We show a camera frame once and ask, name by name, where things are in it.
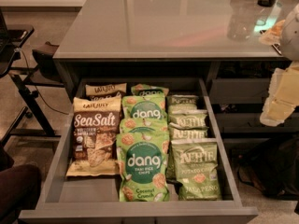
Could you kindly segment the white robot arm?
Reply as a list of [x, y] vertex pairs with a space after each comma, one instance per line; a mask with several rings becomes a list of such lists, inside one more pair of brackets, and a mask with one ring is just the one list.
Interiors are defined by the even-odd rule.
[[291, 61], [286, 69], [275, 69], [260, 116], [262, 124], [275, 127], [299, 106], [299, 5], [285, 20], [267, 29], [259, 41], [265, 45], [279, 44], [281, 55]]

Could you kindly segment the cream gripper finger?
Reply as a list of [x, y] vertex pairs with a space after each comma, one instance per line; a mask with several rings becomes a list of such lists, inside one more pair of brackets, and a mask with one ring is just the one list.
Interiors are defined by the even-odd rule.
[[298, 106], [299, 62], [295, 61], [286, 69], [277, 68], [272, 75], [260, 122], [270, 127], [278, 126]]
[[259, 41], [265, 45], [274, 45], [280, 42], [284, 20], [278, 21], [274, 26], [267, 29], [259, 38]]

